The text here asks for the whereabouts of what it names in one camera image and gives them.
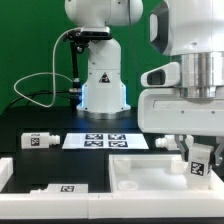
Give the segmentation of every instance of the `green wall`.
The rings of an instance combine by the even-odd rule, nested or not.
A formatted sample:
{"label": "green wall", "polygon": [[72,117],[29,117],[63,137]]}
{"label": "green wall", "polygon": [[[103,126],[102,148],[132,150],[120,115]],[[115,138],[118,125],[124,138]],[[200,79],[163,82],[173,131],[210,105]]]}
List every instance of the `green wall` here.
{"label": "green wall", "polygon": [[[144,15],[133,26],[139,74],[165,64],[148,41],[148,14],[159,0],[143,0]],[[0,112],[18,95],[14,83],[27,75],[52,71],[52,49],[59,35],[74,25],[64,11],[64,0],[0,0]],[[137,106],[141,91],[140,75],[136,75],[130,44],[129,27],[112,27],[113,36],[122,46],[122,81],[127,85],[127,100]],[[81,80],[86,80],[87,54],[79,57]],[[70,48],[60,43],[57,73],[72,77]],[[57,89],[68,89],[67,81],[58,79]],[[51,89],[51,77],[42,76],[20,85],[25,93]],[[57,98],[57,105],[68,102]]]}

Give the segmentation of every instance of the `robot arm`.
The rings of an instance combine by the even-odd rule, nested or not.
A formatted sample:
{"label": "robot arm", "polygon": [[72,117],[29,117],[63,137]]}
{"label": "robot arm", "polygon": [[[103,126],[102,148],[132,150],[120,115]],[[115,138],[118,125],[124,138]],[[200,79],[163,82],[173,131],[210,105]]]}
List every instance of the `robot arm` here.
{"label": "robot arm", "polygon": [[131,22],[136,23],[143,11],[141,0],[66,0],[65,10],[79,27],[124,26],[129,24],[129,3]]}
{"label": "robot arm", "polygon": [[76,53],[88,48],[88,79],[82,86],[78,113],[96,119],[114,119],[130,111],[121,82],[121,47],[109,25],[137,22],[142,0],[66,0],[65,9],[78,28],[68,33]]}

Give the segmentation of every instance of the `table surface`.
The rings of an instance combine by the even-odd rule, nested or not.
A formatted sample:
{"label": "table surface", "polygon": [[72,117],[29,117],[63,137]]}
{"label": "table surface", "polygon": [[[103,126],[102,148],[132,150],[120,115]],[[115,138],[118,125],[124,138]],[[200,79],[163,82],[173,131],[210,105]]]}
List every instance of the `table surface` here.
{"label": "table surface", "polygon": [[[62,144],[52,150],[21,150],[20,137],[24,132],[50,132],[64,140],[67,133],[141,133],[137,110],[129,117],[117,120],[94,120],[78,117],[69,107],[50,109],[16,107],[0,116],[0,158],[13,157],[14,174],[3,193],[29,193],[45,189],[49,183],[88,183],[90,193],[110,192],[108,158],[110,154],[168,153],[154,150],[159,134],[145,134],[150,150],[73,150],[65,151]],[[223,218],[192,219],[110,219],[110,220],[0,220],[0,223],[203,223],[221,224]]]}

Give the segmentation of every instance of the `white paper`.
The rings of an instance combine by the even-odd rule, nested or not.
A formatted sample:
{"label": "white paper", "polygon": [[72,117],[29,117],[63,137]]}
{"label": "white paper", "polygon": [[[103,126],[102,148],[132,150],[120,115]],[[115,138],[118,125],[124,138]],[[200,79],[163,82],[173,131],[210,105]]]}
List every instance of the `white paper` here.
{"label": "white paper", "polygon": [[63,149],[148,149],[143,134],[67,134]]}

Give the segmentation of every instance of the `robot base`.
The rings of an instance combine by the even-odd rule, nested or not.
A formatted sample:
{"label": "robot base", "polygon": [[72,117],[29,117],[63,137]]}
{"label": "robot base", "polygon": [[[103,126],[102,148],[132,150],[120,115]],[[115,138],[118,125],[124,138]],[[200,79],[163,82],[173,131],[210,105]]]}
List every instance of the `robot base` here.
{"label": "robot base", "polygon": [[87,117],[97,120],[112,120],[119,119],[121,117],[128,117],[131,114],[131,110],[123,110],[116,113],[94,113],[84,110],[77,110],[78,116]]}

